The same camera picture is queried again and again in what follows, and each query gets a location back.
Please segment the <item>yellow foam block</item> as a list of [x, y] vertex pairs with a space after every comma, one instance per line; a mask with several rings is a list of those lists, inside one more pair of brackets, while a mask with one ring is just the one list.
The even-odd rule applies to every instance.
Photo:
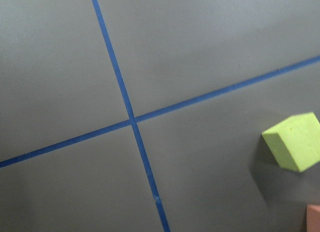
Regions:
[[261, 135], [280, 168], [303, 172], [320, 161], [320, 122], [313, 112], [290, 116]]

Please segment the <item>orange foam block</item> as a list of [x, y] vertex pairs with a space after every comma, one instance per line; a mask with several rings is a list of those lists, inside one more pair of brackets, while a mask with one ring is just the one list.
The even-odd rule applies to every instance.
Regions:
[[306, 208], [306, 231], [320, 232], [320, 206], [308, 204]]

